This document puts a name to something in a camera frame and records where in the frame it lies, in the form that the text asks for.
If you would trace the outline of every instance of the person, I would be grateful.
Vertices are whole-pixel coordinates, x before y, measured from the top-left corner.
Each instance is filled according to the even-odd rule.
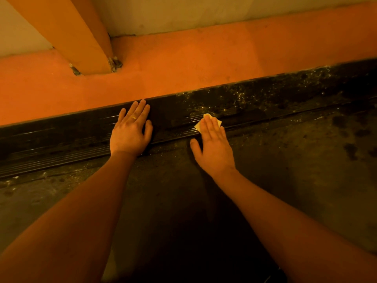
[[[55,204],[0,257],[1,282],[99,282],[132,164],[150,142],[150,106],[119,114],[106,164]],[[195,160],[233,200],[276,263],[294,282],[377,282],[377,258],[244,178],[217,119],[200,121]]]

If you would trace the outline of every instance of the dark floor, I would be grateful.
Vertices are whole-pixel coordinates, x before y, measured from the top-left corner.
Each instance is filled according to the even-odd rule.
[[[228,135],[243,175],[377,251],[377,109],[304,112]],[[188,143],[153,147],[136,161],[105,280],[263,282],[275,269],[237,208],[195,164]],[[105,161],[0,182],[0,252]]]

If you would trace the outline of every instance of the hand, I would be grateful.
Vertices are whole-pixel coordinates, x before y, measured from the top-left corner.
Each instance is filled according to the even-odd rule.
[[[215,117],[208,115],[200,121],[203,152],[196,139],[191,139],[191,150],[199,166],[213,179],[228,171],[236,170],[233,151],[227,140],[224,127],[219,127]]]
[[[118,122],[115,124],[110,138],[111,155],[123,152],[136,158],[147,147],[152,137],[153,126],[150,120],[146,121],[150,106],[145,104],[144,99],[140,103],[135,101],[127,115],[125,115],[124,108],[120,111]]]

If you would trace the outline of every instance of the person's right arm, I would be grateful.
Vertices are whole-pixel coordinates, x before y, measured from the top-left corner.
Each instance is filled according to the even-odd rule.
[[[377,257],[251,183],[235,168],[232,148],[217,119],[200,122],[203,151],[195,160],[241,210],[254,232],[294,282],[377,282]]]

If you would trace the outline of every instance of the orange floor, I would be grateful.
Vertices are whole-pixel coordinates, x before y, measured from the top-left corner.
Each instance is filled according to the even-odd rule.
[[[123,68],[74,76],[54,50],[0,59],[0,125],[377,57],[377,3],[121,37]]]

